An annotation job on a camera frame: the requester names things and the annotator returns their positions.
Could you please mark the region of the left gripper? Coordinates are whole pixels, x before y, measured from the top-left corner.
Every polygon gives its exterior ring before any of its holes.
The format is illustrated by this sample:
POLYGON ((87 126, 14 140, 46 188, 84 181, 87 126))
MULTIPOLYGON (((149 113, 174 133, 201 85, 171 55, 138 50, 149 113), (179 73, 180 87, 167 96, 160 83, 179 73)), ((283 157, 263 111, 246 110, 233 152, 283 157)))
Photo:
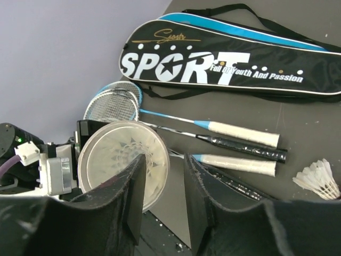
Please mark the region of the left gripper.
MULTIPOLYGON (((71 168, 72 168, 72 191, 69 194, 57 195, 53 197, 76 197, 82 194, 81 189, 79 188, 78 182, 78 174, 77 174, 77 164, 78 157, 80 151, 85 146, 85 143, 88 141, 91 135, 96 131, 96 122, 90 120, 80 120, 76 123, 76 130, 74 135, 65 143, 62 144, 54 144, 48 143, 44 145, 40 145, 40 158, 55 158, 55 157, 67 157, 70 159, 71 168)), ((43 192, 40 187, 42 195, 48 196, 45 192, 43 192)))

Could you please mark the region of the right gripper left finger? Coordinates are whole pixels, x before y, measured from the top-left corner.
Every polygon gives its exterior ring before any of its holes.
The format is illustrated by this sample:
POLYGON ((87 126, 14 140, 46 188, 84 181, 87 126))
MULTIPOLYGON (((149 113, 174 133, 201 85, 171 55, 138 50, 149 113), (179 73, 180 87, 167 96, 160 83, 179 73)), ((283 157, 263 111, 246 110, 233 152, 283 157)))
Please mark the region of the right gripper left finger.
POLYGON ((1 255, 133 255, 139 243, 146 159, 69 202, 1 198, 1 255))

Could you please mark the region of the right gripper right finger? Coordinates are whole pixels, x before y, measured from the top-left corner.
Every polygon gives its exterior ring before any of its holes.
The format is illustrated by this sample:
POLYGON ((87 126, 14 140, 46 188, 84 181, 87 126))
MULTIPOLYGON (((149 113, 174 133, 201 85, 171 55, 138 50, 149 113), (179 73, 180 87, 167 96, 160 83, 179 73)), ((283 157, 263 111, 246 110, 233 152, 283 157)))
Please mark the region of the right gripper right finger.
POLYGON ((340 201, 252 200, 184 157, 193 255, 340 255, 340 201))

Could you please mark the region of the black shuttlecock tube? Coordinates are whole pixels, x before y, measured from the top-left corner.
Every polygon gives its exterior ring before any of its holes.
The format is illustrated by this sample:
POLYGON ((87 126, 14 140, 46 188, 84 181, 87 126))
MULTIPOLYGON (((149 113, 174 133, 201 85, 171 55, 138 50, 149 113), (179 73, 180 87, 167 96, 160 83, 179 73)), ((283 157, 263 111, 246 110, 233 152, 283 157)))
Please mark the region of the black shuttlecock tube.
POLYGON ((152 128, 137 121, 116 121, 99 128, 78 158, 77 175, 83 193, 118 175, 139 154, 145 156, 143 211, 161 198, 170 170, 168 149, 152 128))

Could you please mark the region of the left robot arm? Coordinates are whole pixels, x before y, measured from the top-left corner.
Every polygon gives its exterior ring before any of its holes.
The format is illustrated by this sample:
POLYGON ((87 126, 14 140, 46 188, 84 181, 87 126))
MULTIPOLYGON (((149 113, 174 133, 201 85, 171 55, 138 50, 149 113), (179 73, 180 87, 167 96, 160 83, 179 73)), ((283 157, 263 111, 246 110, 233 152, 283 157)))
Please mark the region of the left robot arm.
POLYGON ((82 194, 78 156, 99 123, 79 120, 65 143, 44 142, 13 124, 1 124, 1 196, 43 195, 70 201, 82 194))

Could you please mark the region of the black grip badminton racket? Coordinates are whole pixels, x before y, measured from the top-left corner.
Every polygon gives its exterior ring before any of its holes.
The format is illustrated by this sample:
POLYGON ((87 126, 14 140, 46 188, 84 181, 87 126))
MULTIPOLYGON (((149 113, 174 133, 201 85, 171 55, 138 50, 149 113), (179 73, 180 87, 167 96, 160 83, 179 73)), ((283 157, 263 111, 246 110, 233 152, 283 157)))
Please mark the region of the black grip badminton racket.
POLYGON ((115 93, 121 98, 119 100, 120 106, 122 106, 125 110, 130 109, 131 114, 128 114, 128 116, 131 117, 132 120, 134 121, 139 121, 142 124, 145 124, 152 128, 162 129, 162 130, 166 130, 169 132, 197 138, 199 140, 205 141, 217 147, 232 149, 235 151, 251 154, 254 156, 259 156, 261 158, 272 160, 272 161, 277 161, 280 163, 284 163, 286 161, 287 150, 285 149, 274 149, 274 148, 270 148, 270 147, 266 147, 262 145, 257 145, 254 143, 242 142, 236 139, 222 138, 222 137, 213 136, 213 135, 194 134, 190 132, 184 132, 184 131, 172 129, 169 127, 140 121, 138 118, 139 108, 137 105, 137 101, 134 99, 135 94, 131 93, 130 91, 124 91, 124 90, 113 90, 113 93, 115 93))

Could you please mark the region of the white badminton racket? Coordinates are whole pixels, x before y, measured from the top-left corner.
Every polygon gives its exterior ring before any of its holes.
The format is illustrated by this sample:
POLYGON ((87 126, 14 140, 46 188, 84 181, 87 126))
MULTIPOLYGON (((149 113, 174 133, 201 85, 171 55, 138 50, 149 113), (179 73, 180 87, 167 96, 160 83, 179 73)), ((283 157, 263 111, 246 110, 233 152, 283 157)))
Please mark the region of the white badminton racket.
MULTIPOLYGON (((83 119, 100 122, 138 120, 139 101, 132 91, 107 89, 97 94, 88 104, 83 119)), ((194 154, 193 157, 214 167, 275 176, 274 161, 260 161, 212 154, 194 154)))

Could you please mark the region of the blue badminton racket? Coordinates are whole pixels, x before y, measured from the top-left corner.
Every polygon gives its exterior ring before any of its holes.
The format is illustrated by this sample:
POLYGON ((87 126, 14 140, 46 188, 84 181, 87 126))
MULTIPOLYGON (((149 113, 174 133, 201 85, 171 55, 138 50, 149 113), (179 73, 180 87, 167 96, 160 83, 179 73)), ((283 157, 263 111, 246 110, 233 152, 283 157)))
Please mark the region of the blue badminton racket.
MULTIPOLYGON (((137 105, 140 106, 142 103, 143 93, 141 88, 130 81, 117 81, 113 82, 109 85, 103 87, 96 95, 100 96, 106 92, 126 92, 127 94, 134 94, 133 99, 137 102, 137 105)), ((252 141, 256 143, 261 143, 266 146, 270 146, 276 148, 279 143, 280 135, 276 133, 268 133, 262 132, 258 130, 252 130, 245 127, 239 127, 235 125, 225 124, 221 122, 215 121, 198 121, 198 120, 191 120, 181 117, 175 117, 167 114, 162 114, 154 111, 140 109, 141 113, 150 114, 165 118, 174 119, 177 121, 183 121, 187 123, 192 123, 204 129, 210 130, 215 133, 219 133, 222 135, 228 135, 231 137, 244 139, 247 141, 252 141)))

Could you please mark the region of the white shuttlecock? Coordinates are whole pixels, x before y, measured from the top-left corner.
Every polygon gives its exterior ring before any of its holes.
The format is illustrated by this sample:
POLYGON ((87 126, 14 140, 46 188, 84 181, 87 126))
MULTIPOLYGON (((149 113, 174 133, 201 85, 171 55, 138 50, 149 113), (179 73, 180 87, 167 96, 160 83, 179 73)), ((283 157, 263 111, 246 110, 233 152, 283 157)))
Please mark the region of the white shuttlecock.
POLYGON ((302 171, 297 172, 292 181, 302 189, 312 191, 324 200, 340 199, 339 185, 334 179, 330 163, 325 158, 304 167, 302 171))

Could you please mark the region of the black sport racket bag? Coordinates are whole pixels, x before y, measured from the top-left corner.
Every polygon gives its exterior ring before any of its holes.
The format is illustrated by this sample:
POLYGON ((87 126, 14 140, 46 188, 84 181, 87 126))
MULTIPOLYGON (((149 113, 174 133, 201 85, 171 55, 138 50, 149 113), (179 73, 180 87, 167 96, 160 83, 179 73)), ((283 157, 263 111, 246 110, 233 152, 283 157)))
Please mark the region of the black sport racket bag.
POLYGON ((186 9, 140 25, 121 52, 121 73, 184 89, 171 100, 222 90, 279 101, 340 101, 340 47, 265 18, 259 18, 262 29, 218 18, 234 10, 249 7, 186 9))

